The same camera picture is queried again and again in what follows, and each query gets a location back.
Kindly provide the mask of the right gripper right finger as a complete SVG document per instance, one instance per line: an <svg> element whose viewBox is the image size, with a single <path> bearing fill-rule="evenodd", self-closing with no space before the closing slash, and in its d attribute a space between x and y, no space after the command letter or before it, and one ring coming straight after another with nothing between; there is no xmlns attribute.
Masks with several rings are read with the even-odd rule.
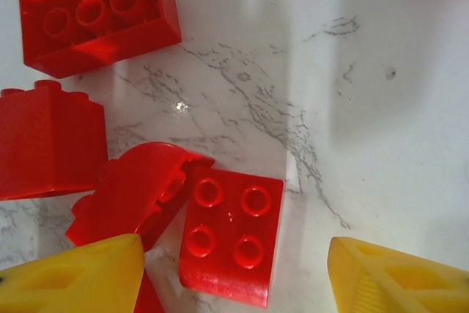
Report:
<svg viewBox="0 0 469 313"><path fill-rule="evenodd" d="M351 237L333 237L328 275L339 312L467 312L468 272Z"/></svg>

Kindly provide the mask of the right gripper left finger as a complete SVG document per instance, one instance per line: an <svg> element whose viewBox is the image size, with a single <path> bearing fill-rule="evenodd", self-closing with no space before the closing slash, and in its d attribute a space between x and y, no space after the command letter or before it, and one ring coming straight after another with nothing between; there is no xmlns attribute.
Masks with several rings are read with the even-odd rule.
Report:
<svg viewBox="0 0 469 313"><path fill-rule="evenodd" d="M137 234L1 271L2 312L132 312L144 272Z"/></svg>

